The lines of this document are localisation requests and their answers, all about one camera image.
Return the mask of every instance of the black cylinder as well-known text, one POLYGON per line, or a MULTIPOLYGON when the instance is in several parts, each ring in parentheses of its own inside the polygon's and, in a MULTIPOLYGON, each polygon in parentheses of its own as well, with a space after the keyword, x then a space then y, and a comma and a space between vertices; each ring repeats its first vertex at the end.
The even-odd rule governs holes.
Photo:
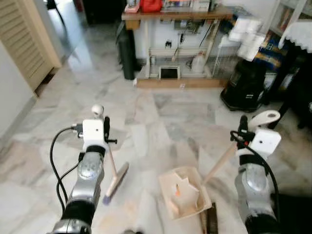
POLYGON ((118 38, 119 55, 125 79, 135 78, 130 40, 126 35, 118 38))
POLYGON ((96 209, 93 203, 76 200, 66 205, 61 219, 78 219, 91 226, 95 211, 96 209))
POLYGON ((245 222, 248 234, 280 234, 280 227, 276 219, 268 214, 250 216, 245 222))
POLYGON ((105 156, 105 149, 99 145, 89 145, 86 150, 86 153, 87 152, 97 152, 101 154, 103 158, 105 156))

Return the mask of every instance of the white tablecloth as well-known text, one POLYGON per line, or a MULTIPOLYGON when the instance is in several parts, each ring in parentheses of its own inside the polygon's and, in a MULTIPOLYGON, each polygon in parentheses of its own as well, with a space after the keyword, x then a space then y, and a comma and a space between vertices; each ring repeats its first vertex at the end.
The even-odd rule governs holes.
POLYGON ((279 41, 279 48, 283 47, 286 39, 312 53, 312 20, 299 20, 289 25, 279 41))

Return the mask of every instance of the louvered door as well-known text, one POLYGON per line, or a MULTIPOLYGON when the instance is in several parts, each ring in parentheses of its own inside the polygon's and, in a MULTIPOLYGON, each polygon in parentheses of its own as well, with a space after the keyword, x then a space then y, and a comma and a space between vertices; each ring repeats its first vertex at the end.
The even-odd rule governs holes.
POLYGON ((40 51, 18 0, 0 0, 0 40, 30 87, 35 90, 53 65, 40 51))

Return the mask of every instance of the wooden broom handle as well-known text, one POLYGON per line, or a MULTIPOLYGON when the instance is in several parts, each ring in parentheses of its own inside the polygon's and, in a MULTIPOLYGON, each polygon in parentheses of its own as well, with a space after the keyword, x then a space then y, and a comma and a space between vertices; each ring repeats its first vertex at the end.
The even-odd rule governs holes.
POLYGON ((236 142, 232 143, 232 145, 227 149, 227 151, 222 155, 222 157, 219 159, 219 161, 216 163, 216 165, 211 169, 211 171, 206 175, 203 184, 206 184, 211 177, 214 176, 214 174, 217 172, 217 170, 223 166, 223 164, 232 157, 237 150, 236 142))

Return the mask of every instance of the black trash bin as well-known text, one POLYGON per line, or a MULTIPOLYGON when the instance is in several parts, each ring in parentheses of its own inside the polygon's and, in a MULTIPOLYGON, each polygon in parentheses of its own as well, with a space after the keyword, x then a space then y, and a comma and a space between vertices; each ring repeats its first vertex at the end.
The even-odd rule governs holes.
POLYGON ((239 61, 221 99, 231 111, 253 112, 262 102, 266 68, 258 63, 239 61))
POLYGON ((117 44, 119 49, 119 58, 122 64, 125 79, 133 80, 135 78, 135 55, 133 53, 129 34, 125 28, 124 22, 121 22, 117 29, 117 44))

